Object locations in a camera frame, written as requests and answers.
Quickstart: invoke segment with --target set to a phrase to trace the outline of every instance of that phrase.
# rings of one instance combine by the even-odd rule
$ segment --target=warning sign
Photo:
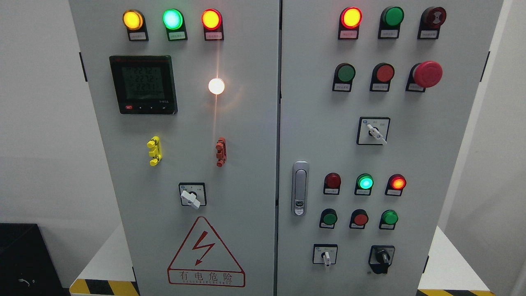
[[[245,272],[208,220],[199,216],[168,267],[168,282],[242,288]]]

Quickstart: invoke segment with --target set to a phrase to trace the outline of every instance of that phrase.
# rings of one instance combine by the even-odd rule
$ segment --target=meter display
[[[111,56],[109,63],[122,114],[177,113],[169,55]]]

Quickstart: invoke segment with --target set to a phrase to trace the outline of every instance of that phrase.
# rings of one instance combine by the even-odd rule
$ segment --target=emergency stop button
[[[426,88],[437,85],[442,79],[442,66],[435,61],[416,64],[409,75],[406,91],[425,92]]]

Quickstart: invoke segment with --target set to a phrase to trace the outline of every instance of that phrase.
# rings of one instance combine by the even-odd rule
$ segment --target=red indicator light
[[[442,79],[442,66],[435,61],[425,61],[418,65],[413,72],[416,84],[421,87],[432,87]]]
[[[404,178],[402,175],[394,175],[389,180],[389,185],[394,190],[402,190],[404,187],[406,187],[406,178]]]
[[[381,82],[388,82],[393,79],[395,69],[389,64],[383,64],[376,71],[376,78]]]
[[[328,188],[336,189],[341,185],[340,175],[337,173],[330,173],[325,177],[325,184]]]
[[[369,221],[369,217],[364,214],[356,215],[354,223],[358,226],[364,226]]]
[[[209,8],[203,11],[201,15],[201,22],[206,29],[215,30],[221,26],[222,17],[219,11]]]
[[[347,7],[341,12],[341,24],[347,29],[358,27],[362,20],[361,10],[357,7]]]

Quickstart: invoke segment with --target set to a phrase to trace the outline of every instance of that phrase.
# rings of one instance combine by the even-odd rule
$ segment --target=illuminated light
[[[374,181],[372,180],[372,177],[369,174],[363,174],[358,177],[358,186],[361,189],[370,189],[373,184]]]
[[[404,187],[406,187],[406,179],[401,175],[396,175],[394,177],[391,177],[391,180],[389,182],[391,188],[395,190],[402,190]]]
[[[163,22],[170,30],[177,30],[183,25],[183,15],[177,9],[168,9],[163,14]]]
[[[209,30],[215,30],[221,25],[222,17],[219,11],[209,8],[203,11],[201,16],[203,26]]]
[[[140,29],[144,24],[143,15],[134,9],[130,9],[124,12],[123,14],[124,25],[134,31]]]
[[[221,78],[214,78],[208,83],[208,90],[215,95],[220,95],[225,90],[225,82]]]
[[[341,13],[341,24],[347,29],[354,29],[361,23],[361,10],[356,7],[347,7]]]
[[[385,211],[382,214],[382,220],[387,225],[395,225],[398,222],[398,214],[393,210]]]

